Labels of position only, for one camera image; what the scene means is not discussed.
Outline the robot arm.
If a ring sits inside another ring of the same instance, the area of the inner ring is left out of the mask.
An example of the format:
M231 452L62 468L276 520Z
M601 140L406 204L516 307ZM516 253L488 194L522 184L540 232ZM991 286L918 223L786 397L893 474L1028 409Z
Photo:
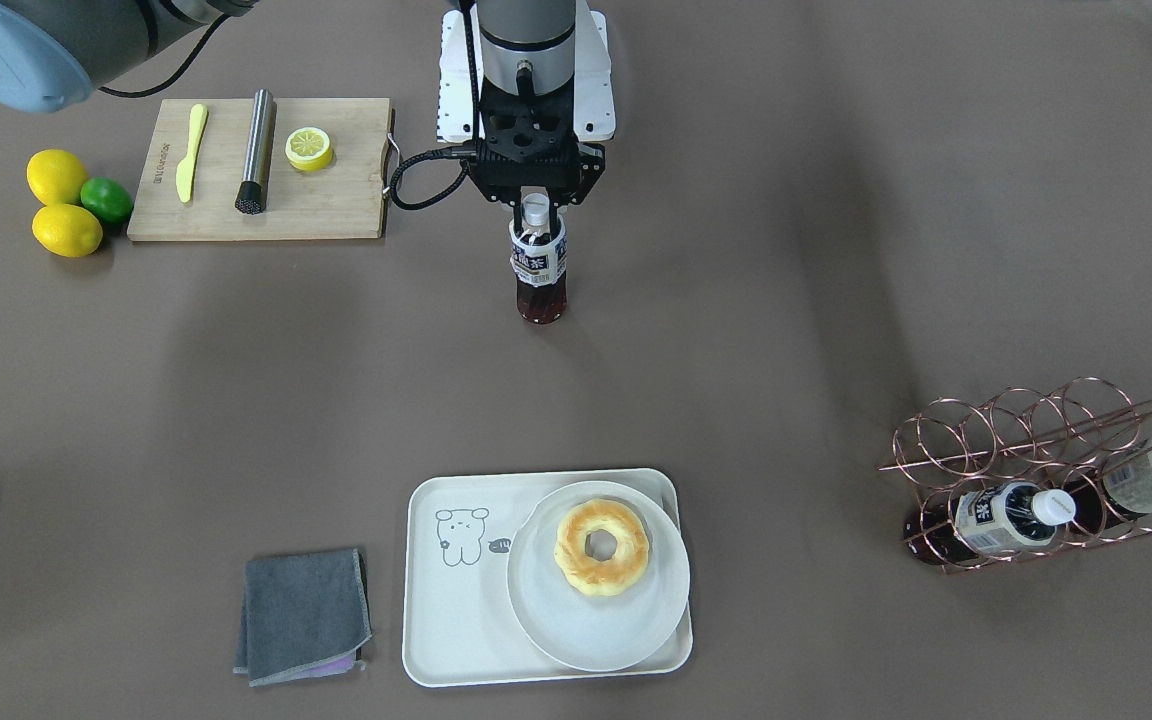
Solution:
M179 38L210 38L251 1L0 1L0 104L54 113L83 103L109 81ZM397 209L404 173L422 161L454 160L486 200L525 213L526 187L550 197L545 220L584 200L602 174L594 128L576 118L579 70L609 60L584 1L461 1L471 123L460 145L420 152L397 165L387 185Z

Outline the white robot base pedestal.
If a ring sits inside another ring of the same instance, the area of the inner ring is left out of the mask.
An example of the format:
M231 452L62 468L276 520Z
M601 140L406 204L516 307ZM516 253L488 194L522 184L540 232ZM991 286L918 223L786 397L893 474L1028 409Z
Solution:
M611 141L616 109L605 17L586 1L575 3L575 73L573 73L573 132L582 142ZM461 143L470 138L471 90L468 82L465 24L460 10L442 17L442 54L435 141Z

